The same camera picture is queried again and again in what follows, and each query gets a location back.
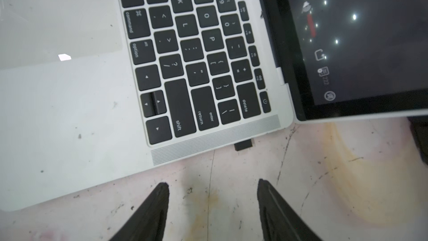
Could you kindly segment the silver laptop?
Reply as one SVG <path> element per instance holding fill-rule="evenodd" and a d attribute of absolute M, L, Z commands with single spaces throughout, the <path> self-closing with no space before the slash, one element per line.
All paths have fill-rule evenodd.
<path fill-rule="evenodd" d="M 428 0 L 1 0 L 1 210 L 289 127 L 428 113 Z"/>

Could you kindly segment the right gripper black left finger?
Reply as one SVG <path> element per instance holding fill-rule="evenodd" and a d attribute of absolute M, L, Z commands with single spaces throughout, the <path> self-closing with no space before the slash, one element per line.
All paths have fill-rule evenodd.
<path fill-rule="evenodd" d="M 167 221 L 169 186 L 158 184 L 111 238 L 113 241 L 161 241 Z"/>

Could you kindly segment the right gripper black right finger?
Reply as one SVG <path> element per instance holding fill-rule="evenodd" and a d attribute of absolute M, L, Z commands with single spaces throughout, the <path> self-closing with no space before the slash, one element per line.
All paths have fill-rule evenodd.
<path fill-rule="evenodd" d="M 267 180 L 259 180 L 257 200 L 265 241 L 320 240 Z"/>

